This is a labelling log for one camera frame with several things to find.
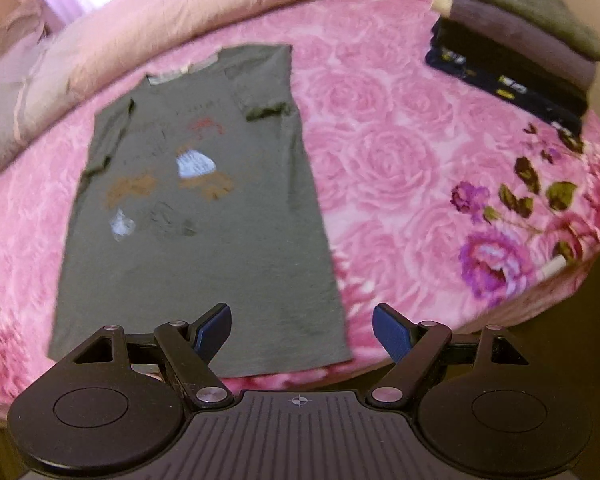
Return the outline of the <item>grey printed t-shirt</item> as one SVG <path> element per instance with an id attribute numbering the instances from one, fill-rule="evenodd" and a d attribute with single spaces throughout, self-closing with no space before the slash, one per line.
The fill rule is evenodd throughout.
<path id="1" fill-rule="evenodd" d="M 102 326 L 149 333 L 216 304 L 232 311 L 219 376 L 350 359 L 290 75 L 291 47 L 243 44 L 146 76 L 97 115 L 51 359 Z"/>

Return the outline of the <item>pink rose bed blanket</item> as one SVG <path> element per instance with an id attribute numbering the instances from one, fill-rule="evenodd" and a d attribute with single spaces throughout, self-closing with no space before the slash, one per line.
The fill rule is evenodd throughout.
<path id="1" fill-rule="evenodd" d="M 212 32 L 146 64 L 288 42 L 292 91 L 335 257 L 348 362 L 235 378 L 233 389 L 328 384 L 384 365 L 380 302 L 459 332 L 515 325 L 571 296 L 600 252 L 600 120 L 545 125 L 425 62 L 430 0 L 314 0 Z M 84 102 L 0 175 L 0 417 L 50 367 L 57 282 L 97 113 Z"/>

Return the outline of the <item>folded navy patterned garment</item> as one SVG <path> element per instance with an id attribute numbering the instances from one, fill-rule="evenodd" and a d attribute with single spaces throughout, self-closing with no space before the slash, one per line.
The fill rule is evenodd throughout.
<path id="1" fill-rule="evenodd" d="M 505 76 L 489 75 L 484 70 L 473 70 L 466 64 L 444 55 L 441 49 L 431 48 L 425 55 L 425 62 L 456 79 L 473 87 L 497 96 L 516 107 L 540 118 L 556 129 L 568 132 L 570 136 L 580 136 L 583 119 L 565 107 L 554 103 L 542 94 L 528 89 L 523 84 Z"/>

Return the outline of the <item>folded black garment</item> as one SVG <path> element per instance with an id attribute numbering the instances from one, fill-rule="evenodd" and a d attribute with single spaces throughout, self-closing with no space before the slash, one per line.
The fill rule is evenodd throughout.
<path id="1" fill-rule="evenodd" d="M 463 55 L 471 66 L 513 79 L 573 115 L 583 116 L 588 109 L 585 90 L 550 73 L 522 54 L 445 18 L 439 18 L 431 31 L 435 47 L 445 47 Z"/>

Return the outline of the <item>pink and grey duvet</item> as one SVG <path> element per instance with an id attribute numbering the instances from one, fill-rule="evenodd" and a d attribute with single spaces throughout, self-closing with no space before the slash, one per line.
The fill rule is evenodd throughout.
<path id="1" fill-rule="evenodd" d="M 0 172 L 110 82 L 206 32 L 299 0 L 114 0 L 45 35 L 36 3 L 0 26 Z"/>

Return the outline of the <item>folded purple garment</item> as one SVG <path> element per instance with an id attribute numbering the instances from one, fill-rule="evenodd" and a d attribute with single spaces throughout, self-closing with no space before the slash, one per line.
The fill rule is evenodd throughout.
<path id="1" fill-rule="evenodd" d="M 592 87 L 594 61 L 520 16 L 480 0 L 453 0 L 449 19 L 521 54 L 580 90 Z"/>

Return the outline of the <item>folded grey-green garment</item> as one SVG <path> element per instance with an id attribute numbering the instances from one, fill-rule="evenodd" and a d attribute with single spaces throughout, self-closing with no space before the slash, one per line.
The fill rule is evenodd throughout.
<path id="1" fill-rule="evenodd" d="M 477 0 L 524 18 L 591 61 L 600 62 L 600 36 L 562 0 Z"/>

